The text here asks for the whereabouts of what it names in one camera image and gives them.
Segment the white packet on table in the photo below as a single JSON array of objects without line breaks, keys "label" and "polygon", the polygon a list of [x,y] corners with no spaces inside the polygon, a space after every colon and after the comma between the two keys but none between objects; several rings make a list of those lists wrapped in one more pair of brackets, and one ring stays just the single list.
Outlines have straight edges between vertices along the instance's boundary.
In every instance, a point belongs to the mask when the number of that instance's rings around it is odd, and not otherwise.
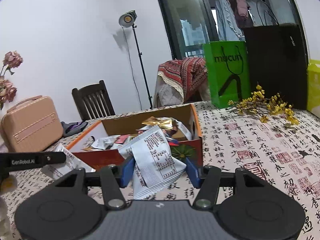
[{"label": "white packet on table", "polygon": [[41,168],[41,172],[53,180],[57,180],[67,173],[71,172],[74,169],[84,169],[86,172],[95,172],[96,170],[82,160],[77,158],[74,154],[72,154],[67,148],[65,148],[61,143],[59,143],[56,148],[56,152],[63,152],[66,155],[66,161],[62,164],[52,164],[46,165]]}]

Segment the green mucun paper bag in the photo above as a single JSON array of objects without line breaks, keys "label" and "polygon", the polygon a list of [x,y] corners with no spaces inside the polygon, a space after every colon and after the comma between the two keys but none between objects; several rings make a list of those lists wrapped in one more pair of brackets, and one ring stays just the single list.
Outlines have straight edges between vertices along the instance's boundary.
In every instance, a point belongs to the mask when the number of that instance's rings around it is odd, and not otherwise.
[{"label": "green mucun paper bag", "polygon": [[251,95],[247,48],[244,41],[215,41],[205,44],[211,102],[226,108],[229,101],[242,101]]}]

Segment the white printed snack packet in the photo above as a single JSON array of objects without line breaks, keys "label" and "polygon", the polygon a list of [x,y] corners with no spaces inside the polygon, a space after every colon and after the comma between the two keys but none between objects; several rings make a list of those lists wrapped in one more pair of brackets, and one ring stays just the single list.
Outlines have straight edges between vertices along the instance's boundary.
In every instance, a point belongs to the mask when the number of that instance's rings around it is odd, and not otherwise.
[{"label": "white printed snack packet", "polygon": [[137,200],[156,194],[185,171],[185,163],[171,155],[169,143],[159,126],[153,126],[121,146],[123,158],[134,157],[133,197]]}]

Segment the hanging clothes on balcony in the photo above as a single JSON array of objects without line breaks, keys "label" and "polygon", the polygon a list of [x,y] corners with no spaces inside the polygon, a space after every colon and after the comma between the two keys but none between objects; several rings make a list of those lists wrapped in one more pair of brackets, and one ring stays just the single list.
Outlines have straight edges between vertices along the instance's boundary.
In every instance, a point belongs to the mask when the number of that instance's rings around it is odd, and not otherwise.
[{"label": "hanging clothes on balcony", "polygon": [[246,28],[278,25],[267,0],[213,0],[220,41],[244,41]]}]

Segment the red patterned draped cloth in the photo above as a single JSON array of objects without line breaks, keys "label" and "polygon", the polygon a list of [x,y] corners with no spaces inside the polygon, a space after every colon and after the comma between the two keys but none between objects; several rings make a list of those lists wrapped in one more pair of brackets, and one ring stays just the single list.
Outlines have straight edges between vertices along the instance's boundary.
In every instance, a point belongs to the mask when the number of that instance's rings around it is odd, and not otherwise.
[{"label": "red patterned draped cloth", "polygon": [[202,57],[186,57],[161,63],[153,97],[154,107],[208,101],[208,71]]}]

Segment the yellow dried flower branch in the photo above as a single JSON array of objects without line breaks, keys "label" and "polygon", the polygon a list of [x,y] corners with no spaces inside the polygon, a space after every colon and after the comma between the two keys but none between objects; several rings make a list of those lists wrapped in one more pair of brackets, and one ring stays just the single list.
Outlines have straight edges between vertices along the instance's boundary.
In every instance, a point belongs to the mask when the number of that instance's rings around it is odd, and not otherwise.
[{"label": "yellow dried flower branch", "polygon": [[267,123],[272,117],[284,117],[286,125],[289,127],[299,125],[299,120],[295,116],[292,105],[285,102],[279,93],[266,97],[265,90],[257,84],[251,96],[239,101],[229,100],[227,102],[231,113],[251,116],[261,123]]}]

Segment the black paper bag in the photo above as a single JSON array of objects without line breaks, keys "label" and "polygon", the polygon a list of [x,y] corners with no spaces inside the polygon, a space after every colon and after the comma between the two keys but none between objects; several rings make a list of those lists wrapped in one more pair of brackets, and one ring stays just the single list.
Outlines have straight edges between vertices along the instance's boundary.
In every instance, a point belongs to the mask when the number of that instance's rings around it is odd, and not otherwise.
[{"label": "black paper bag", "polygon": [[296,24],[244,29],[251,89],[260,85],[267,98],[279,93],[283,101],[305,110],[308,100],[304,39]]}]

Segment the grey purple folded cloth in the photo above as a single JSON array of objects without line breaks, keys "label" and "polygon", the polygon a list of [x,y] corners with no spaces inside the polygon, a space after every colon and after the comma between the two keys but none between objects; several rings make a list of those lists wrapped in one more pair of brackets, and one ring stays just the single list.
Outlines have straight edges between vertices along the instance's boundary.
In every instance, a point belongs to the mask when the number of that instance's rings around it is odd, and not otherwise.
[{"label": "grey purple folded cloth", "polygon": [[81,133],[88,125],[88,122],[80,121],[65,123],[62,121],[61,125],[63,127],[63,137],[66,138]]}]

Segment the calligraphy print tablecloth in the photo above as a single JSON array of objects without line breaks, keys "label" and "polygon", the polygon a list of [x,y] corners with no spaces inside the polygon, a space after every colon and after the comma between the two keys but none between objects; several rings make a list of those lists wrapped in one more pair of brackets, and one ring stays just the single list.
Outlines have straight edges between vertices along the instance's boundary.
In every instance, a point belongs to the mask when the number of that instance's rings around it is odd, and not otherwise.
[{"label": "calligraphy print tablecloth", "polygon": [[[295,110],[299,120],[297,130],[285,127],[286,120],[273,117],[261,123],[245,116],[232,116],[225,109],[215,109],[208,102],[187,105],[196,110],[202,137],[202,160],[222,171],[232,172],[243,167],[283,191],[303,207],[306,219],[298,239],[319,239],[319,118],[308,111]],[[79,135],[59,142],[72,151],[76,142],[82,147],[93,141],[92,137],[111,132],[104,131],[103,121],[124,121],[142,116],[120,115],[111,119],[89,121]],[[40,169],[14,173],[17,189],[4,195],[8,207],[12,234],[4,239],[21,239],[14,223],[14,212],[23,200],[43,189],[52,180]],[[153,194],[149,200],[187,199],[193,203],[198,190],[187,175]]]}]

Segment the dark wooden chair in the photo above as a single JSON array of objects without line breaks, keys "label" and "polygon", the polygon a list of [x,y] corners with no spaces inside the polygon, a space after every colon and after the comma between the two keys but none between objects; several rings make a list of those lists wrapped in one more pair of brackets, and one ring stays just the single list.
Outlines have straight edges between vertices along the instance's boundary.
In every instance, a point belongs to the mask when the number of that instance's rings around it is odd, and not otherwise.
[{"label": "dark wooden chair", "polygon": [[72,97],[82,121],[115,115],[103,80],[80,89],[73,88]]}]

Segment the pink hard-shell suitcase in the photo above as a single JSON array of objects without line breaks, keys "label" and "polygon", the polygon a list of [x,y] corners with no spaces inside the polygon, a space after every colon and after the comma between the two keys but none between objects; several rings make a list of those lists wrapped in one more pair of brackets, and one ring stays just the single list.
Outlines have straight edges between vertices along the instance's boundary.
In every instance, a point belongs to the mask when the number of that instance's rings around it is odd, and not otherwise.
[{"label": "pink hard-shell suitcase", "polygon": [[9,149],[14,152],[40,152],[63,135],[53,100],[42,95],[24,99],[8,109],[1,125]]}]

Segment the lime green snack box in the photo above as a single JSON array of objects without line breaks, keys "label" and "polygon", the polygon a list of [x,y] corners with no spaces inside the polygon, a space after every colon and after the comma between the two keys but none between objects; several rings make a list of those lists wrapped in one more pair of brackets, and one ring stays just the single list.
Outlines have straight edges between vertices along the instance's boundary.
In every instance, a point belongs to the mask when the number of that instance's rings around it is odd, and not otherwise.
[{"label": "lime green snack box", "polygon": [[319,60],[310,60],[308,64],[308,100],[307,110],[320,118],[320,67]]}]

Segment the gold foil snack packet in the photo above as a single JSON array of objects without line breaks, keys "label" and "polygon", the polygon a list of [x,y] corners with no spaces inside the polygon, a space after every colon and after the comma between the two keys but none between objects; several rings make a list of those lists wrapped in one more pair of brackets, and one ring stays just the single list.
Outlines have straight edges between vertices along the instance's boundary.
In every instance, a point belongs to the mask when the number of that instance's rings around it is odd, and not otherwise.
[{"label": "gold foil snack packet", "polygon": [[142,122],[142,124],[151,125],[151,126],[158,125],[162,129],[169,129],[169,130],[173,129],[172,119],[167,118],[167,117],[160,117],[159,118],[159,117],[151,116],[151,117],[147,118],[146,120],[144,120]]}]

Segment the orange cardboard snack box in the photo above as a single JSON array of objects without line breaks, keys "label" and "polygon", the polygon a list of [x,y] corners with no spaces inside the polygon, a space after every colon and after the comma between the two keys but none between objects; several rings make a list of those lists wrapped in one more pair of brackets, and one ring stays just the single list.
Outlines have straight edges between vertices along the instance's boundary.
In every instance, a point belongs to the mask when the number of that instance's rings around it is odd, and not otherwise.
[{"label": "orange cardboard snack box", "polygon": [[68,143],[66,148],[96,170],[108,164],[119,165],[124,158],[117,150],[91,149],[91,144],[97,139],[112,135],[132,135],[135,137],[138,135],[138,130],[144,126],[143,121],[151,116],[174,118],[184,124],[191,133],[191,139],[187,139],[180,131],[174,135],[174,138],[178,140],[178,145],[173,147],[174,157],[180,159],[186,156],[195,164],[202,165],[201,129],[195,106],[190,104],[111,116],[108,119],[91,120],[86,129]]}]

